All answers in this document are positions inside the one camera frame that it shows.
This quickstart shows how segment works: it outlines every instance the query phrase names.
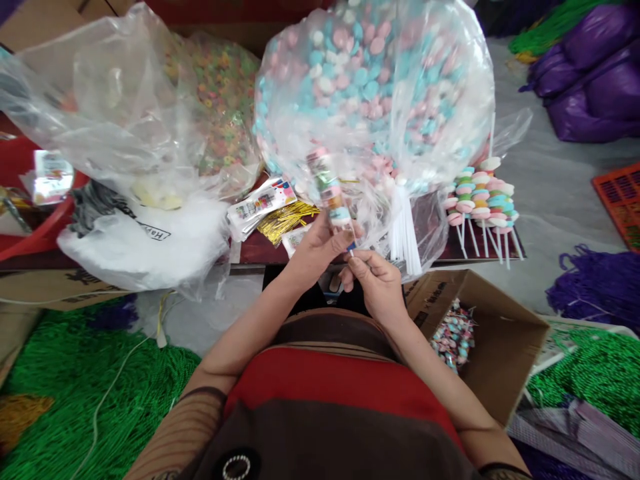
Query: person's right hand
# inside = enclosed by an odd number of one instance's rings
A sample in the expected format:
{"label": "person's right hand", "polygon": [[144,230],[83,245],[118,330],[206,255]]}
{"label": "person's right hand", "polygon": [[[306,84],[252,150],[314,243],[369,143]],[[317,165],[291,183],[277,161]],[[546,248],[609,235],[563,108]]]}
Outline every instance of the person's right hand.
{"label": "person's right hand", "polygon": [[345,255],[349,262],[340,278],[345,292],[353,290],[357,278],[365,293],[365,306],[374,320],[385,324],[407,316],[402,297],[400,270],[371,250],[352,250]]}

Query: purple plastic bag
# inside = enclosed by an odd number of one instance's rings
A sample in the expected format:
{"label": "purple plastic bag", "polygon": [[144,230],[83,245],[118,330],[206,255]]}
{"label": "purple plastic bag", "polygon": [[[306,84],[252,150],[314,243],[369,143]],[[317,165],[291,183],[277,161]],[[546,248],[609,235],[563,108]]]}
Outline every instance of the purple plastic bag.
{"label": "purple plastic bag", "polygon": [[599,5],[529,72],[563,141],[640,137],[640,5]]}

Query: person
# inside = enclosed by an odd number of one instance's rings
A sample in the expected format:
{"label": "person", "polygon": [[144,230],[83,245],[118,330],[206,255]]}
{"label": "person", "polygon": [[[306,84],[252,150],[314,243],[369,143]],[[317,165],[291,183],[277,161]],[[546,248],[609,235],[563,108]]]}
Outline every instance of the person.
{"label": "person", "polygon": [[352,241],[318,216],[126,480],[531,478],[412,322],[397,268],[372,251],[345,255],[344,292],[326,306],[317,280]]}

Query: cardboard box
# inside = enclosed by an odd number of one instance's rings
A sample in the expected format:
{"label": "cardboard box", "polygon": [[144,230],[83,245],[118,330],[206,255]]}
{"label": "cardboard box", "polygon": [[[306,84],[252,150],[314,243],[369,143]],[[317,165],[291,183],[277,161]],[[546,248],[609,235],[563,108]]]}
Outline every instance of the cardboard box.
{"label": "cardboard box", "polygon": [[432,271],[404,286],[409,316],[427,339],[458,298],[474,307],[475,347],[460,377],[506,426],[520,401],[549,324],[471,270]]}
{"label": "cardboard box", "polygon": [[133,0],[25,0],[0,26],[0,44],[10,52],[58,38],[102,17],[124,15]]}
{"label": "cardboard box", "polygon": [[0,388],[41,312],[39,308],[27,305],[0,303]]}
{"label": "cardboard box", "polygon": [[120,289],[98,280],[82,269],[32,270],[0,277],[0,301],[33,302],[37,303],[38,308],[51,310],[76,310],[128,295],[95,293],[103,291]]}

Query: hand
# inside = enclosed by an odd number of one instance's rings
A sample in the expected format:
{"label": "hand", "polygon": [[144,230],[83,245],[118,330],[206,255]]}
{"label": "hand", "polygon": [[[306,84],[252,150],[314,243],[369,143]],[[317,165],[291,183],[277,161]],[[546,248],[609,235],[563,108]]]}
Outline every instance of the hand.
{"label": "hand", "polygon": [[352,250],[353,257],[345,255],[349,262],[340,278],[345,292],[353,290],[354,278],[360,281],[365,294],[367,310],[380,324],[407,317],[402,294],[400,270],[371,250]]}
{"label": "hand", "polygon": [[296,248],[283,273],[306,291],[318,281],[331,261],[347,250],[353,240],[352,231],[332,235],[327,212],[323,210]]}

